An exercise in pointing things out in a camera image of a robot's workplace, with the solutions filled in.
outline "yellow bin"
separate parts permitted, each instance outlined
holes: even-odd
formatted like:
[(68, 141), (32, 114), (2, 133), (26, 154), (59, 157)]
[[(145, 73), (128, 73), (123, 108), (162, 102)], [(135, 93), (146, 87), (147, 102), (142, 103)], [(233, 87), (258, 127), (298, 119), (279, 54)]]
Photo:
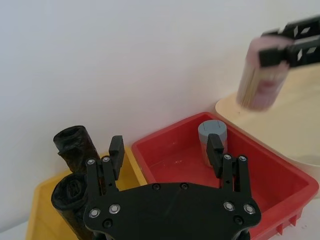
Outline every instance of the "yellow bin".
[[(77, 240), (76, 235), (51, 204), (51, 194), (55, 186), (70, 173), (69, 170), (65, 171), (35, 189), (26, 240)], [(129, 147), (125, 148), (119, 176), (116, 186), (120, 191), (147, 184)]]

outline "rolled black bag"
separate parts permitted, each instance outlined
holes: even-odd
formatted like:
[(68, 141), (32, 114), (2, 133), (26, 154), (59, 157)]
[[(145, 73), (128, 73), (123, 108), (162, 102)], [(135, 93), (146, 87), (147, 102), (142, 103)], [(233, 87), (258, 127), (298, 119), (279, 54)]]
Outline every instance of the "rolled black bag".
[(54, 136), (53, 142), (59, 155), (73, 173), (86, 173), (88, 159), (100, 159), (84, 126), (68, 127)]
[(93, 232), (84, 224), (88, 203), (87, 174), (77, 172), (63, 178), (53, 190), (51, 203), (79, 240), (93, 239)]

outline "screw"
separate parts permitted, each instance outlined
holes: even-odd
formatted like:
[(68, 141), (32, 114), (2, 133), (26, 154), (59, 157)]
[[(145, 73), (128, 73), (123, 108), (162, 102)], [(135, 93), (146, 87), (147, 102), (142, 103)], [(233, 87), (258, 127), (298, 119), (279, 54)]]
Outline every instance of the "screw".
[(224, 155), (223, 156), (225, 159), (227, 159), (227, 160), (230, 160), (231, 159), (231, 156), (229, 155), (229, 154), (226, 154), (226, 155)]
[(238, 225), (244, 224), (244, 220), (240, 216), (234, 216), (233, 221)]
[(94, 209), (91, 209), (91, 211), (89, 213), (89, 217), (94, 219), (94, 218), (98, 217), (99, 214), (100, 214), (100, 209), (94, 208)]
[(109, 213), (111, 214), (117, 214), (120, 211), (120, 205), (119, 204), (112, 204), (109, 207)]
[(107, 157), (107, 156), (105, 156), (105, 157), (102, 159), (102, 161), (105, 162), (105, 163), (109, 162), (109, 160), (110, 160), (110, 158)]
[(231, 202), (229, 202), (229, 201), (226, 201), (224, 204), (223, 204), (223, 206), (224, 206), (224, 208), (226, 209), (226, 210), (228, 210), (228, 211), (233, 211), (233, 210), (235, 210), (235, 206), (231, 203)]
[(188, 185), (188, 183), (181, 183), (180, 184), (180, 188), (182, 188), (183, 190), (187, 190), (188, 188), (189, 188), (189, 185)]
[(153, 189), (153, 190), (158, 191), (158, 190), (160, 190), (160, 188), (161, 188), (161, 187), (160, 187), (160, 184), (158, 184), (158, 183), (155, 183), (155, 184), (152, 185), (152, 189)]
[(245, 162), (245, 161), (247, 161), (247, 158), (245, 156), (240, 156), (239, 160)]
[(111, 220), (110, 218), (104, 220), (104, 222), (103, 222), (103, 227), (104, 227), (105, 229), (108, 229), (108, 228), (110, 228), (111, 226), (112, 226), (112, 220)]
[(94, 159), (88, 160), (88, 164), (89, 164), (89, 165), (94, 164), (94, 163), (95, 163), (95, 160), (94, 160)]
[(244, 208), (244, 210), (245, 210), (248, 214), (250, 214), (250, 215), (256, 213), (255, 208), (254, 208), (253, 206), (249, 205), (249, 204), (244, 205), (243, 208)]

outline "beige tray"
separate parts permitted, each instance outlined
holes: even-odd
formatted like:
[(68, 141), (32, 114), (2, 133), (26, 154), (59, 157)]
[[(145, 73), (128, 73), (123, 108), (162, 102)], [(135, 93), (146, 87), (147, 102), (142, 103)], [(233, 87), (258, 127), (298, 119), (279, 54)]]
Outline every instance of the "beige tray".
[(240, 108), (236, 93), (215, 110), (320, 182), (320, 65), (292, 70), (266, 112)]

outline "white background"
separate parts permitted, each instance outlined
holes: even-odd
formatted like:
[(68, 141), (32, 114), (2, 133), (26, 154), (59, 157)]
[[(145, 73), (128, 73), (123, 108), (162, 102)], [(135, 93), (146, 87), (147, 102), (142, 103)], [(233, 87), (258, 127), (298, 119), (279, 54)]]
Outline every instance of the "white background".
[(319, 0), (0, 0), (0, 232), (66, 168), (52, 138), (85, 125), (99, 152), (237, 90), (250, 40)]

